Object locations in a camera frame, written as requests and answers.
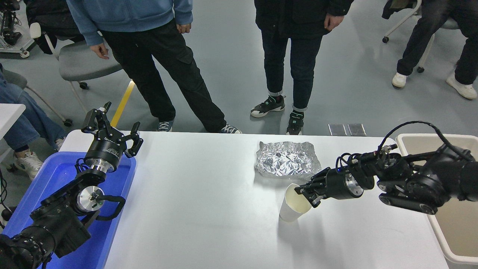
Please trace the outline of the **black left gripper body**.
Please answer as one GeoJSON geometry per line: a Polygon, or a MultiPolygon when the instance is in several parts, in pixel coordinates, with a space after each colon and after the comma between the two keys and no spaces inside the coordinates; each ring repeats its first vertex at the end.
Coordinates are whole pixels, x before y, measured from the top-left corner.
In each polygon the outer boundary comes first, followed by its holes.
{"type": "Polygon", "coordinates": [[[91,143],[86,155],[85,163],[89,166],[101,164],[106,167],[118,167],[121,157],[126,150],[126,142],[110,139],[94,139],[91,143]]]}

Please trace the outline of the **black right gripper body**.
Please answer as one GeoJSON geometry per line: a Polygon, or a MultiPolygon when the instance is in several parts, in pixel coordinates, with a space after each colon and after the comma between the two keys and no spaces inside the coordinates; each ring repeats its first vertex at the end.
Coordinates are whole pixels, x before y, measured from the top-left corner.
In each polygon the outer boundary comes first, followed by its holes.
{"type": "Polygon", "coordinates": [[[350,173],[339,174],[336,170],[327,170],[323,199],[334,198],[337,200],[345,200],[354,198],[353,191],[349,187],[349,183],[351,182],[353,182],[353,177],[350,173]]]}

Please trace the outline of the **person's right hand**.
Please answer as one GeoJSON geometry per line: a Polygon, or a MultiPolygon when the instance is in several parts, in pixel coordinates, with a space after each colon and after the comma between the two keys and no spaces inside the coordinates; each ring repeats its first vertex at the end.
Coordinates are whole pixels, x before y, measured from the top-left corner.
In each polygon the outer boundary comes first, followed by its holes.
{"type": "Polygon", "coordinates": [[[109,59],[109,50],[104,43],[89,46],[90,50],[93,51],[99,58],[108,60],[109,59]]]}

